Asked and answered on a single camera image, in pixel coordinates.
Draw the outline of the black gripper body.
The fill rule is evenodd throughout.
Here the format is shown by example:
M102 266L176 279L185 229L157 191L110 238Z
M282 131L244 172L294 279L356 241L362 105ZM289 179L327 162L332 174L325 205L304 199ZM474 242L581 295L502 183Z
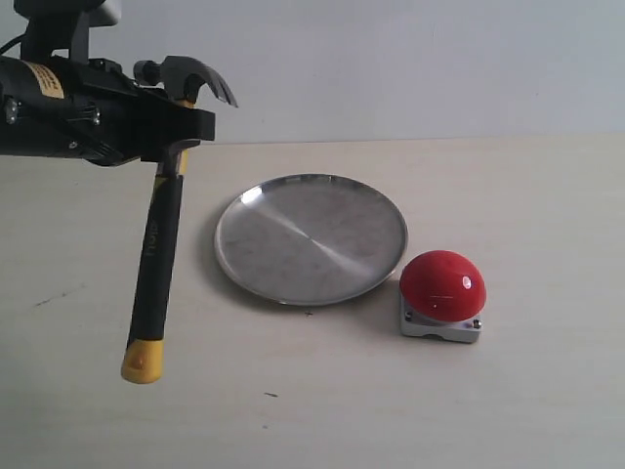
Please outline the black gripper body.
M133 143L138 88L119 64L1 59L1 153L118 166Z

